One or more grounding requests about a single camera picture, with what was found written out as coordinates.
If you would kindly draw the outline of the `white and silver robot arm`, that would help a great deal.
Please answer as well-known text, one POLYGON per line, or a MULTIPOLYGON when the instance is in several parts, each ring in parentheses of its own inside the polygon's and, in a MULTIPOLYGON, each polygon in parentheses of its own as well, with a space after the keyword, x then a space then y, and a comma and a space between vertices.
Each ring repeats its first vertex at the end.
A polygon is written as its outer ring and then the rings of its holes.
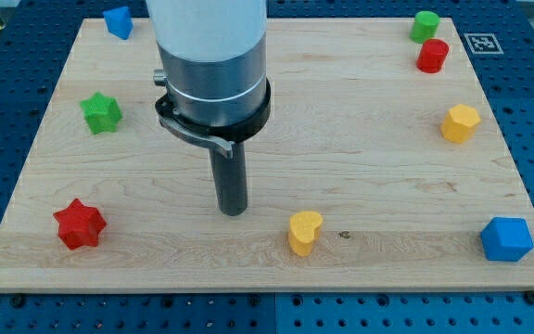
POLYGON ((264 0, 146 0, 166 90, 155 105, 159 123, 208 150, 222 213, 248 206, 244 143, 267 123, 264 0))

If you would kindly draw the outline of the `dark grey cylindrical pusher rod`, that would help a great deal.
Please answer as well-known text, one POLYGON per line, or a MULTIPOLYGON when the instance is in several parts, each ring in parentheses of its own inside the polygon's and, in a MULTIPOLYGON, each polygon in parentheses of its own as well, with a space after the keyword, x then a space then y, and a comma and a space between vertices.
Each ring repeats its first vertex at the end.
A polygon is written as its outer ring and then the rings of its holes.
POLYGON ((210 162, 220 210, 229 216, 241 214, 248 206, 244 143, 216 141, 210 162))

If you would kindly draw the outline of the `black clamp ring with lever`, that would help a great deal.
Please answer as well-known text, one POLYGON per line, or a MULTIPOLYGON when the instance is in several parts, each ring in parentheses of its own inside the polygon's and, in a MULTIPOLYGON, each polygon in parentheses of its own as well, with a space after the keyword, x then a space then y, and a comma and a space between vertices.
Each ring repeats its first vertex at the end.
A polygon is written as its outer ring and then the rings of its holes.
POLYGON ((266 80, 265 96, 249 117, 230 125, 208 126, 194 123, 177 113, 168 94, 155 103, 159 123, 177 138, 191 145, 217 151, 226 159, 234 156, 234 144, 242 143, 257 134, 271 114, 271 85, 266 80))

